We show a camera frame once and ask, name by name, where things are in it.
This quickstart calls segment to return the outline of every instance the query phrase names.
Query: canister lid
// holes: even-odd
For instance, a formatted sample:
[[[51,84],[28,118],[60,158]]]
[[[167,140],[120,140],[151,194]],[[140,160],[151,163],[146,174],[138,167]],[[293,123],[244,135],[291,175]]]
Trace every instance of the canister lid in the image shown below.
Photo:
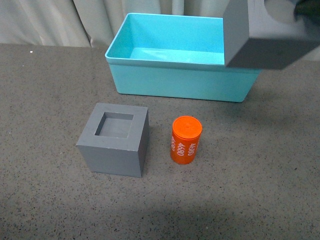
[[[197,138],[202,132],[202,125],[193,116],[180,116],[172,124],[174,133],[183,139]]]

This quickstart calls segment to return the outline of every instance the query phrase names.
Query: gray block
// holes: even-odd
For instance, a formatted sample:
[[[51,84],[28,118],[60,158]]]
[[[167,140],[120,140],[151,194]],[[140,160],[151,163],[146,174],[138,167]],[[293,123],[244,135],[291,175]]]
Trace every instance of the gray block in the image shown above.
[[[320,25],[295,18],[297,1],[273,0],[267,10],[268,0],[230,0],[223,14],[225,65],[283,69],[319,46]]]
[[[97,103],[76,144],[93,172],[142,177],[148,108]]]

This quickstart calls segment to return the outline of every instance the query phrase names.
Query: cube top face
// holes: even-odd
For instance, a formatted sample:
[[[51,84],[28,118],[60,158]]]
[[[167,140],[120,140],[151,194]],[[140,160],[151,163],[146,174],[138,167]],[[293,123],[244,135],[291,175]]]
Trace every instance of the cube top face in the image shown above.
[[[320,26],[304,16],[295,17],[299,0],[247,0],[249,35],[274,40],[317,41]]]
[[[97,103],[77,146],[137,151],[148,108]]]

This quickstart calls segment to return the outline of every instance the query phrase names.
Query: printed number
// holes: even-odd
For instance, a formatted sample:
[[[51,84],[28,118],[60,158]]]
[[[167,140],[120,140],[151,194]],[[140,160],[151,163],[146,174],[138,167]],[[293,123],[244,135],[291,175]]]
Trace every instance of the printed number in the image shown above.
[[[175,151],[175,149],[176,149],[176,140],[175,140],[174,136],[172,136],[172,138],[171,138],[171,149],[172,149],[172,151]]]
[[[192,143],[189,147],[189,150],[188,150],[188,156],[191,156],[192,154],[195,153],[195,150],[196,150],[196,144],[195,143]]]
[[[181,142],[178,144],[176,154],[178,154],[179,156],[185,155],[185,145],[183,145]]]

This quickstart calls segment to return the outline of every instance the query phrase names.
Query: square recess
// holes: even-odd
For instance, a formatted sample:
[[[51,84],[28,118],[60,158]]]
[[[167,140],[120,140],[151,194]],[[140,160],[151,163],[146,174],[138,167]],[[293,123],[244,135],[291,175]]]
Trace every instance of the square recess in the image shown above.
[[[124,138],[129,134],[133,114],[105,112],[95,132],[96,136]]]
[[[76,144],[93,172],[142,177],[148,108],[97,103]]]

